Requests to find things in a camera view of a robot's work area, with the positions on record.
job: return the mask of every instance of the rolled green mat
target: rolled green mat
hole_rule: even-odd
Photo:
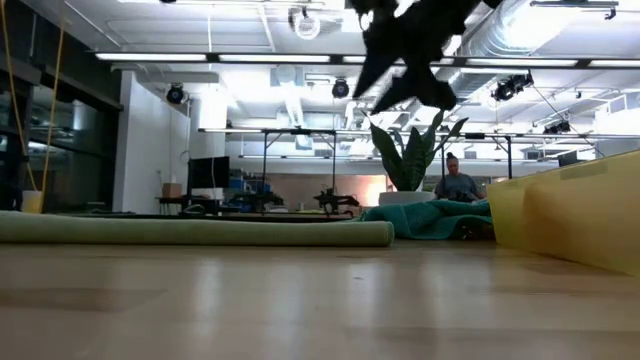
[[[389,246],[388,222],[323,224],[78,218],[0,211],[0,243]]]

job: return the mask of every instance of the green blanket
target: green blanket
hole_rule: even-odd
[[[397,238],[444,240],[462,238],[470,228],[491,224],[489,202],[475,204],[434,200],[373,208],[360,221],[389,221]]]

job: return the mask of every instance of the snake plant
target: snake plant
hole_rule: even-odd
[[[444,111],[440,111],[433,118],[429,129],[424,134],[420,134],[415,127],[411,128],[411,135],[406,146],[397,130],[393,130],[389,134],[387,131],[371,124],[373,144],[380,151],[382,165],[398,191],[416,191],[418,189],[424,179],[427,167],[433,162],[436,153],[449,138],[459,136],[462,126],[469,119],[466,118],[456,122],[449,134],[443,136],[436,146],[436,130],[443,120]],[[398,153],[396,142],[400,145],[402,156]]]

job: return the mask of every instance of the wooden floor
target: wooden floor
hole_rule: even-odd
[[[640,279],[496,248],[0,247],[0,358],[640,359]]]

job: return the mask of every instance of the yellow rope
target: yellow rope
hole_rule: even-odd
[[[53,99],[51,100],[51,113],[49,114],[49,133],[47,135],[47,153],[44,158],[44,172],[42,174],[42,194],[40,195],[40,213],[44,206],[44,195],[47,192],[47,173],[49,170],[49,155],[51,154],[51,138],[53,137],[53,123],[55,121],[56,98],[58,96],[58,79],[60,77],[60,64],[62,63],[62,45],[64,44],[64,0],[60,0],[60,40],[58,40],[58,57],[56,59],[56,73],[53,78]]]
[[[9,32],[7,31],[7,16],[5,14],[4,1],[0,5],[0,12],[2,13],[2,33],[4,36],[4,52],[7,57],[7,69],[9,70],[9,87],[11,90],[11,100],[13,102],[13,112],[15,113],[16,124],[18,125],[18,136],[20,136],[20,145],[22,147],[22,155],[27,157],[29,153],[27,152],[27,145],[25,144],[23,132],[22,132],[22,121],[20,120],[20,111],[18,110],[18,99],[16,98],[16,87],[13,83],[13,66],[11,64],[11,49],[9,47]],[[29,179],[31,180],[31,186],[33,190],[38,191],[36,188],[36,181],[33,178],[33,171],[31,170],[31,165],[27,162],[27,172],[29,173]]]

